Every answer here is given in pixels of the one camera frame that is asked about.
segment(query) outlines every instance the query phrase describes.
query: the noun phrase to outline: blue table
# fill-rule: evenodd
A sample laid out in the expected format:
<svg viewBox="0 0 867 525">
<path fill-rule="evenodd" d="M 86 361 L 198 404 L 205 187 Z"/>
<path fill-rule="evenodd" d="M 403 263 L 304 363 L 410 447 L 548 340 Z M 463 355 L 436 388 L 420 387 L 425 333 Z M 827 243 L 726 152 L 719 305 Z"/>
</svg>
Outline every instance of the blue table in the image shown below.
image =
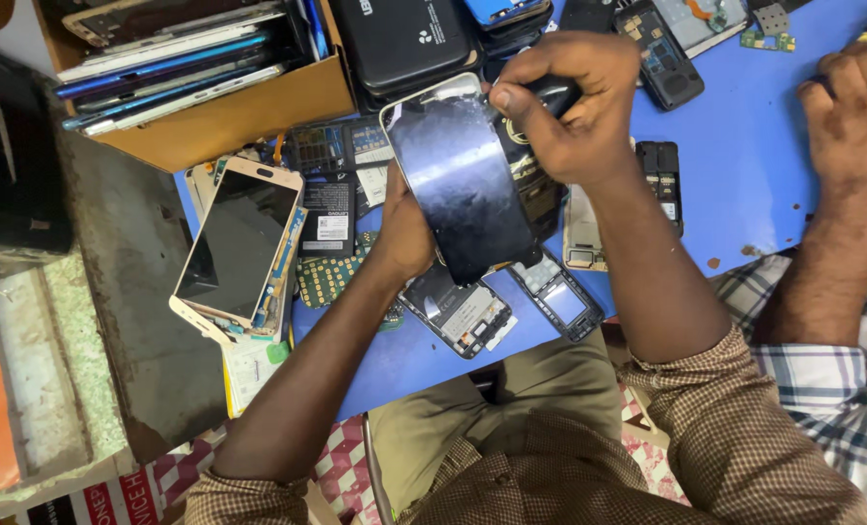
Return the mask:
<svg viewBox="0 0 867 525">
<path fill-rule="evenodd" d="M 706 91 L 672 113 L 659 112 L 639 89 L 631 117 L 632 135 L 638 140 L 668 140 L 679 145 L 683 241 L 707 277 L 753 261 L 758 254 L 799 243 L 806 216 L 816 207 L 817 185 L 795 91 L 811 77 L 824 54 L 841 49 L 866 25 L 867 0 L 815 0 L 791 14 L 796 52 L 743 49 L 734 37 L 696 58 Z M 195 234 L 198 222 L 183 172 L 175 174 L 175 180 Z M 360 231 L 380 227 L 381 209 L 357 224 Z M 559 257 L 562 234 L 557 233 L 546 245 Z M 606 313 L 614 315 L 607 277 L 596 272 L 573 273 Z M 407 313 L 400 330 L 376 336 L 337 419 L 558 337 L 507 272 L 497 272 L 486 281 L 511 304 L 519 319 L 494 351 L 464 361 Z M 322 314 L 323 310 L 295 302 L 297 340 L 308 334 Z"/>
</svg>

